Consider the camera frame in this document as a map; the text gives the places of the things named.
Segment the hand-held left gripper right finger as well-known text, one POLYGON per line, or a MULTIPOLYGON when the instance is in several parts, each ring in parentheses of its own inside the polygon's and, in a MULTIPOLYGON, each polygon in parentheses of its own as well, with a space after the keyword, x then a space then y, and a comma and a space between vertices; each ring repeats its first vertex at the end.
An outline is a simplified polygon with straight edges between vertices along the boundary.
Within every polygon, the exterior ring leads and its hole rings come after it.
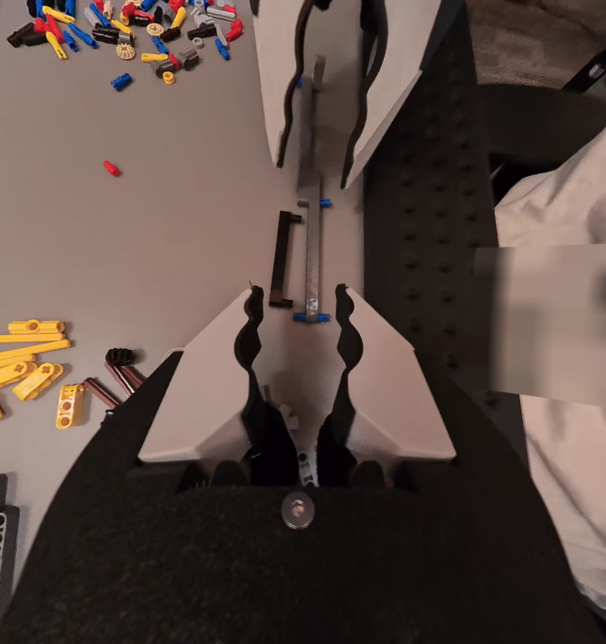
POLYGON ((318 431, 320 486, 348 486, 360 465, 377 478, 407 461, 449 463, 457 452, 414 347, 346 284, 336 287, 344 369, 318 431))

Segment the black perforated panel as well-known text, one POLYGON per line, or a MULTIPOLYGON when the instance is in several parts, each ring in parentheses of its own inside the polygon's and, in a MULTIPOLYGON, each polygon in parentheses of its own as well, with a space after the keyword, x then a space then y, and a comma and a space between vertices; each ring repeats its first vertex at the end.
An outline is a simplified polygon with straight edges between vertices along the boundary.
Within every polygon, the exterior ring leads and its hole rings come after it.
POLYGON ((488 303, 473 281, 479 247, 497 245, 474 54, 463 7, 367 165, 364 296, 425 361, 479 405, 488 303))

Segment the long dark grey lego beam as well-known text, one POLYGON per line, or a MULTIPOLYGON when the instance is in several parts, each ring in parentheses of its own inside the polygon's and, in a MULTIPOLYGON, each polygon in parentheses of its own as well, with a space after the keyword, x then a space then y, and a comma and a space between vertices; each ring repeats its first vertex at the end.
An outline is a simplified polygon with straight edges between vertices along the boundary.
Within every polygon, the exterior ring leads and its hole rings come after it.
POLYGON ((306 309, 308 319, 320 312, 322 175, 315 169, 316 93, 322 88, 325 58, 315 57, 312 76, 302 76, 299 129, 297 204, 307 209, 306 309))

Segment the black lego beam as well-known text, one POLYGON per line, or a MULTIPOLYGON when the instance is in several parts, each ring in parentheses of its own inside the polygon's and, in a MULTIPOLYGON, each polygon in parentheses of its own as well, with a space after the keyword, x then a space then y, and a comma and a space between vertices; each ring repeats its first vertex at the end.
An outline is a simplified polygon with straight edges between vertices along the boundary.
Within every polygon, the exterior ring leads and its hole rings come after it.
POLYGON ((276 233, 275 254, 269 293, 269 306, 278 309, 291 309, 293 301, 283 294, 285 270, 289 252, 290 230, 293 224, 302 222, 299 214, 290 211, 280 211, 276 233))

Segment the pile of black grey parts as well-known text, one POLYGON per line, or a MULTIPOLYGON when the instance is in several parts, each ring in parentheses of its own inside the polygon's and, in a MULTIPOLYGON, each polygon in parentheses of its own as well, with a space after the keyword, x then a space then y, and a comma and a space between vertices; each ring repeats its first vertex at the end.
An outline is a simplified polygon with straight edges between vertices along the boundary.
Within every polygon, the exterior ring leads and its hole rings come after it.
MULTIPOLYGON (((126 398, 133 395, 146 380, 146 377, 138 371, 136 363, 136 355, 129 348, 111 348, 105 356, 105 368, 122 388, 126 398)), ((82 385, 104 403, 107 415, 111 415, 115 408, 121 405, 121 401, 96 378, 86 378, 82 385)), ((297 449, 297 452, 300 484, 303 487, 316 486, 317 482, 309 450, 297 449)))

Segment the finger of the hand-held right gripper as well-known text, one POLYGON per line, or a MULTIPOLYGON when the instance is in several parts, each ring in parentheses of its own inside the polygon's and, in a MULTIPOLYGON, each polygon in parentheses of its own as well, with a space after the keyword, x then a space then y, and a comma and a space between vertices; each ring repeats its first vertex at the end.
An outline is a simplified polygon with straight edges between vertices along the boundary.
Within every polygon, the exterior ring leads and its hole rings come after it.
POLYGON ((304 72, 304 41, 314 1, 252 1, 253 31, 269 151, 283 166, 292 99, 304 72))
POLYGON ((376 35, 357 95, 357 120, 348 139, 341 189, 349 188, 403 106, 422 70, 440 1, 373 1, 376 35))

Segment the pile of colourful lego pins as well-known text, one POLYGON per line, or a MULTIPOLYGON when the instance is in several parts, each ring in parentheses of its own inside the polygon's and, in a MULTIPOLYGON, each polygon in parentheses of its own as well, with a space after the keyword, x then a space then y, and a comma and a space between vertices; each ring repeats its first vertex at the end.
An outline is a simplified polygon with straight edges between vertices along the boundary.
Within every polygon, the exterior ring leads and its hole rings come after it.
POLYGON ((30 20, 7 36, 16 49, 49 45, 59 60, 110 48, 119 62, 140 60, 165 85, 201 63, 214 46, 224 61, 244 33, 233 1, 26 1, 30 20))

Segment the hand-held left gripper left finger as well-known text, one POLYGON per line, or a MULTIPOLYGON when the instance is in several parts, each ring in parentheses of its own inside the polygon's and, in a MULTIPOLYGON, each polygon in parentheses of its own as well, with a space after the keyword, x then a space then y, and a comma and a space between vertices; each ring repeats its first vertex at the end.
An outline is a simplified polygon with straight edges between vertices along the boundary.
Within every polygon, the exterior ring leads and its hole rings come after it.
POLYGON ((254 486, 294 486, 298 452, 282 412, 262 393, 264 290, 243 291, 180 356, 138 457, 144 463, 249 461, 254 486))

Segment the pile of yellow lego pieces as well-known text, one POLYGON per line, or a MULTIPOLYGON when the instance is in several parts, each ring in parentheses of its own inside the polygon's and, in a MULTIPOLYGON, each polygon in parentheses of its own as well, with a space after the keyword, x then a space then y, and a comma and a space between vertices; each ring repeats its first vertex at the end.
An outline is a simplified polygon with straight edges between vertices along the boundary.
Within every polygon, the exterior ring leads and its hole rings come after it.
POLYGON ((59 354, 72 348, 67 324, 58 319, 22 319, 0 334, 0 421, 7 399, 30 403, 60 382, 66 365, 59 354))

